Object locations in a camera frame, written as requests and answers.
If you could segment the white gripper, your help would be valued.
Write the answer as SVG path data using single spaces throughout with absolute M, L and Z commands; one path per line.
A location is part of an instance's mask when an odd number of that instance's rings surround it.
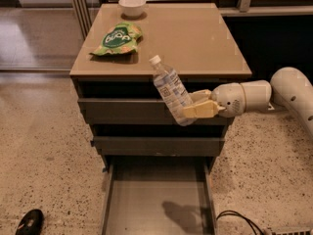
M 242 115 L 246 107 L 245 93 L 239 83 L 219 85 L 212 94 L 207 89 L 198 90 L 190 93 L 190 97 L 195 104 L 183 108 L 185 118 L 213 118 L 217 114 L 233 118 Z

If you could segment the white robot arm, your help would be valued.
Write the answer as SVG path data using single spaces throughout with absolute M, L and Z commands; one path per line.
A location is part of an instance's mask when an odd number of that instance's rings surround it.
M 190 96 L 193 104 L 183 108 L 185 118 L 233 118 L 246 112 L 288 110 L 313 137 L 313 86 L 298 69 L 286 67 L 277 70 L 270 81 L 227 83 Z

